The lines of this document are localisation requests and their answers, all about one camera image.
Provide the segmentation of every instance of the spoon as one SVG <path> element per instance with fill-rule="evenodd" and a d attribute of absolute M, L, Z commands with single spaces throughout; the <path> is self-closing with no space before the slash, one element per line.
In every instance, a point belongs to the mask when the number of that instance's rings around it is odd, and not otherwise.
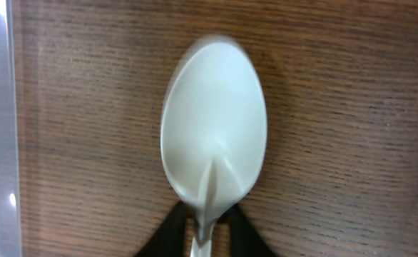
<path fill-rule="evenodd" d="M 265 100 L 247 55 L 228 37 L 198 41 L 170 82 L 160 135 L 166 176 L 195 214 L 190 256 L 210 256 L 217 219 L 260 175 L 266 137 Z"/>

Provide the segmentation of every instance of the black object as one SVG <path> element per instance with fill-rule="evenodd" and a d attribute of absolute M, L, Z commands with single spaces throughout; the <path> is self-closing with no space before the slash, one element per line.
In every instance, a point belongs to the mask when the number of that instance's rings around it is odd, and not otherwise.
<path fill-rule="evenodd" d="M 232 257 L 276 257 L 267 247 L 239 205 L 231 207 L 222 218 L 230 225 Z M 187 208 L 179 201 L 152 238 L 134 257 L 183 257 Z"/>

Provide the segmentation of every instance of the spoon bowl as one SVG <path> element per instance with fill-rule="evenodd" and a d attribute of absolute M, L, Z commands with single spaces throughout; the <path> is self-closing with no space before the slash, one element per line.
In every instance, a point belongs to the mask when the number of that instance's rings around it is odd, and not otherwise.
<path fill-rule="evenodd" d="M 168 87 L 160 135 L 166 176 L 195 211 L 192 256 L 210 256 L 215 222 L 260 175 L 266 138 L 265 100 L 244 51 L 219 36 L 193 45 Z"/>

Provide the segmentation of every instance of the wood grain surface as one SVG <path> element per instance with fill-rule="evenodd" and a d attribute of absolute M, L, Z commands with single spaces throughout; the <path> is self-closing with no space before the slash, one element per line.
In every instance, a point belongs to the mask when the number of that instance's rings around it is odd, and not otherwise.
<path fill-rule="evenodd" d="M 24 256 L 131 256 L 178 200 L 160 114 L 235 38 L 268 144 L 242 207 L 279 256 L 418 256 L 418 0 L 13 1 Z M 227 256 L 217 228 L 213 256 Z"/>

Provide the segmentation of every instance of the brown tabletop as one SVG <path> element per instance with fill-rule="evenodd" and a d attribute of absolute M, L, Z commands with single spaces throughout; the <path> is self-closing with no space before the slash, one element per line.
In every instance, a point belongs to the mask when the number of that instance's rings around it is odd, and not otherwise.
<path fill-rule="evenodd" d="M 236 39 L 265 94 L 241 202 L 279 256 L 418 256 L 418 1 L 13 1 L 24 256 L 131 256 L 178 200 L 171 74 Z M 213 256 L 226 256 L 227 233 Z"/>

